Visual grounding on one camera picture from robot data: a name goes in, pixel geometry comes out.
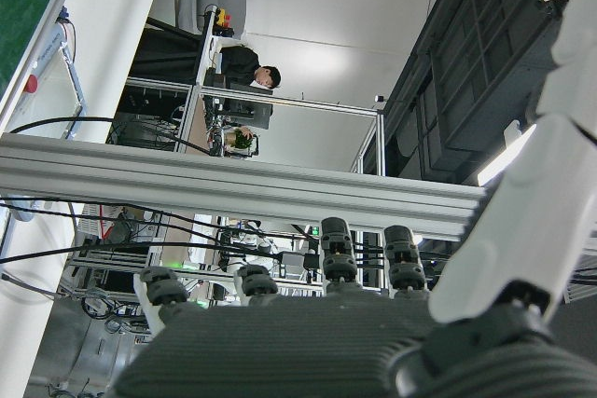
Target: metal beam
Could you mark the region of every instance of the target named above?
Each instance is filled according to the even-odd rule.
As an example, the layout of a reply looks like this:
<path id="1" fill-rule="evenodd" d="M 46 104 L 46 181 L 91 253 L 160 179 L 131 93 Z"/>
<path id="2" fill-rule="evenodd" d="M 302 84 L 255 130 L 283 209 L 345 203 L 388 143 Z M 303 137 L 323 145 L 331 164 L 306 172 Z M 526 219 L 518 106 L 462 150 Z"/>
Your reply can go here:
<path id="1" fill-rule="evenodd" d="M 221 89 L 201 87 L 201 95 L 210 95 L 217 98 L 230 98 L 233 100 L 247 100 L 256 103 L 283 104 L 284 106 L 296 106 L 307 109 L 324 110 L 330 112 L 339 112 L 342 114 L 351 114 L 353 116 L 376 117 L 379 112 L 377 109 L 367 109 L 364 107 L 350 106 L 345 104 L 333 104 L 314 102 L 311 100 L 297 100 L 296 98 L 274 97 L 261 93 L 243 92 L 241 90 Z"/>
<path id="2" fill-rule="evenodd" d="M 484 195 L 465 185 L 14 134 L 0 139 L 0 189 L 299 225 L 340 216 L 354 230 L 400 224 L 436 240 L 459 240 Z"/>

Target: green light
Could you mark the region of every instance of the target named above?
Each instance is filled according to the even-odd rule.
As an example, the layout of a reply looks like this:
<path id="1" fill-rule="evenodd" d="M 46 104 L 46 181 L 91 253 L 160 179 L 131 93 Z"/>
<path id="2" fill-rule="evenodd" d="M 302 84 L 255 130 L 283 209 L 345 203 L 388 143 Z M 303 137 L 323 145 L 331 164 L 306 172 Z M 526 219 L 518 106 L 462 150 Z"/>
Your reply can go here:
<path id="1" fill-rule="evenodd" d="M 172 262 L 172 263 L 168 263 L 166 265 L 164 265 L 167 268 L 173 268 L 173 269 L 180 269 L 183 264 L 182 263 L 176 263 L 176 262 Z"/>

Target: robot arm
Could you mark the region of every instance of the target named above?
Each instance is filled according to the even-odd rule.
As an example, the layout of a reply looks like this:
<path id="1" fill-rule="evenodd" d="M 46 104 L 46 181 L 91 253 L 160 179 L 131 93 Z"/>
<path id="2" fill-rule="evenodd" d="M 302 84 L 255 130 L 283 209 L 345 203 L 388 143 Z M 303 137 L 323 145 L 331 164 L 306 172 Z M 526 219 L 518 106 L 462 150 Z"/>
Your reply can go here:
<path id="1" fill-rule="evenodd" d="M 571 0 L 531 140 L 430 298 L 441 323 L 519 299 L 548 320 L 595 222 L 597 0 Z"/>

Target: person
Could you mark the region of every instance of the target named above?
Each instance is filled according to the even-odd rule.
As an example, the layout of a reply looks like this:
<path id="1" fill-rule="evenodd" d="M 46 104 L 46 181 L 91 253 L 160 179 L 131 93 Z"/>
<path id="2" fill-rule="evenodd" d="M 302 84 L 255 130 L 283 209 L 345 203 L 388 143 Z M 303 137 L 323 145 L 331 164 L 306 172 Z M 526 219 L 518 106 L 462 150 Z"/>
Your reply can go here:
<path id="1" fill-rule="evenodd" d="M 227 81 L 249 86 L 253 81 L 274 89 L 280 84 L 280 72 L 276 67 L 261 65 L 257 54 L 248 47 L 224 47 L 222 54 L 222 74 Z"/>

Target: ribbed rubber surface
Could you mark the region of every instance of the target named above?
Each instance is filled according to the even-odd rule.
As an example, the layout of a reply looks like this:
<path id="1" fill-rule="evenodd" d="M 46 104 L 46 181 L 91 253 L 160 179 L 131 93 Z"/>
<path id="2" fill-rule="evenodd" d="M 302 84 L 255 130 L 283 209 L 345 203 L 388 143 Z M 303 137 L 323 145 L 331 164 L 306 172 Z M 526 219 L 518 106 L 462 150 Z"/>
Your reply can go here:
<path id="1" fill-rule="evenodd" d="M 181 314 L 109 396 L 387 396 L 396 354 L 434 325 L 425 301 L 369 294 Z"/>
<path id="2" fill-rule="evenodd" d="M 412 398 L 595 398 L 597 367 L 557 347 L 520 343 L 455 366 Z"/>

